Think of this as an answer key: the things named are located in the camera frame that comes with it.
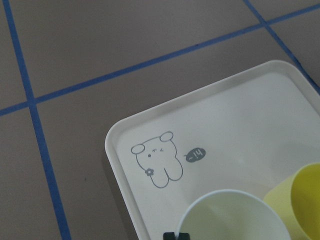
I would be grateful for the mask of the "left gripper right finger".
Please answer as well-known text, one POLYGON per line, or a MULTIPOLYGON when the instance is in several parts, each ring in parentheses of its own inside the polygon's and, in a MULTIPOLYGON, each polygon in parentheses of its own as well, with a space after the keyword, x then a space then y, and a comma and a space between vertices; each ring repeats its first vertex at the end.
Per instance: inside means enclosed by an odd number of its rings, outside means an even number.
POLYGON ((180 232, 178 234, 177 240, 190 240, 190 234, 187 232, 180 232))

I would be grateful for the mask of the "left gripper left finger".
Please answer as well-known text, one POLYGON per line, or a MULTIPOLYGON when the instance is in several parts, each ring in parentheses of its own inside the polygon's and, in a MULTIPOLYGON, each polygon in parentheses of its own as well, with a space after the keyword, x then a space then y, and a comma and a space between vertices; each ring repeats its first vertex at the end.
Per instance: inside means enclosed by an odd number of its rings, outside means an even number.
POLYGON ((163 240, 176 240, 176 235, 174 232, 164 232, 163 240))

